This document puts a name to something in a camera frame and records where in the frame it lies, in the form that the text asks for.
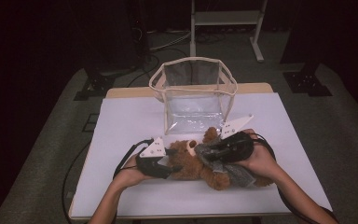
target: white tabletop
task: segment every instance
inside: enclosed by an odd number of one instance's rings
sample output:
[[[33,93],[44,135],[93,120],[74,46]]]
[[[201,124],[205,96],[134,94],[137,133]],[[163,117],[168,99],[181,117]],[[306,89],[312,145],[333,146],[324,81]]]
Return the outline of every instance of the white tabletop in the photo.
[[[113,172],[130,147],[162,136],[170,142],[201,139],[202,134],[164,135],[164,104],[153,97],[104,99],[92,143],[80,176],[70,217],[88,218],[112,180]],[[330,209],[324,190],[301,146],[278,93],[235,96],[228,120],[248,114],[255,117],[243,127],[263,135],[275,151],[280,166],[319,205]],[[289,213],[275,185],[217,191],[203,180],[146,180],[126,189],[118,218],[225,217]]]

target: teddy bear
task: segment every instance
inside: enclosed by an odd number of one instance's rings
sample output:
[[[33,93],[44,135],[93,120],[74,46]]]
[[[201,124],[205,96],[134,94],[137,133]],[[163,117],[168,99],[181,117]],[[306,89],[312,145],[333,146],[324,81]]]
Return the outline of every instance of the teddy bear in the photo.
[[[231,184],[237,184],[241,187],[247,187],[249,183],[253,183],[257,187],[265,187],[272,184],[272,181],[263,176],[252,174],[239,165],[230,164],[225,171],[216,171],[206,164],[197,150],[197,146],[208,146],[208,144],[219,141],[217,130],[214,127],[209,128],[202,139],[202,144],[198,144],[195,140],[175,141],[171,143],[170,149],[176,149],[176,152],[169,156],[167,165],[180,165],[183,168],[179,172],[171,174],[173,179],[194,180],[203,179],[209,187],[216,190],[228,189]],[[241,183],[243,179],[251,179],[246,183]]]

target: clear plastic storage box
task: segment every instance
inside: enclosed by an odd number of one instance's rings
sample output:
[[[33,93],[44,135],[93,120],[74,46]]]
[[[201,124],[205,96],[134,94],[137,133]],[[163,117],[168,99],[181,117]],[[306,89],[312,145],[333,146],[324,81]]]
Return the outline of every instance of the clear plastic storage box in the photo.
[[[165,104],[165,134],[221,129],[237,91],[236,80],[220,60],[201,57],[164,63],[149,86]]]

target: floor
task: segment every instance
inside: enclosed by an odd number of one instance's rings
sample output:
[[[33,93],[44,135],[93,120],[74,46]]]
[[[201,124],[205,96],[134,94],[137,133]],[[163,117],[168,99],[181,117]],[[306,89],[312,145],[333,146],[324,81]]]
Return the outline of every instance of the floor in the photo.
[[[223,61],[240,83],[267,82],[280,94],[287,113],[319,177],[340,223],[358,223],[358,104],[339,76],[321,64],[316,76],[333,96],[309,97],[292,93],[282,73],[298,71],[302,64],[279,64],[288,32],[262,32],[259,46],[265,61],[258,63],[249,43],[252,33],[207,35],[197,45],[198,56]],[[151,47],[178,35],[150,34]],[[188,55],[188,42],[153,52],[144,69],[118,77],[114,87],[147,86],[148,76],[161,63]],[[76,191],[103,97],[74,101],[86,83],[79,70],[63,90],[34,144],[21,173],[0,208],[0,223],[85,223],[65,214]],[[145,220],[142,223],[250,223],[250,218],[226,220]],[[262,223],[296,223],[293,216],[263,217]],[[131,223],[120,220],[118,223]]]

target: forearm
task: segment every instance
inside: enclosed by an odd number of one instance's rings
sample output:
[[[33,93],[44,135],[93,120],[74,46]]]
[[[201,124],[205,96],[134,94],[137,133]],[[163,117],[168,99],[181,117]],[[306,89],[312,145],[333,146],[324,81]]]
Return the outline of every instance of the forearm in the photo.
[[[114,182],[112,182],[101,199],[100,204],[89,221],[89,224],[111,224],[117,212],[120,195],[124,189],[125,188],[118,187]]]
[[[287,201],[301,214],[318,223],[336,223],[281,167],[272,179]]]

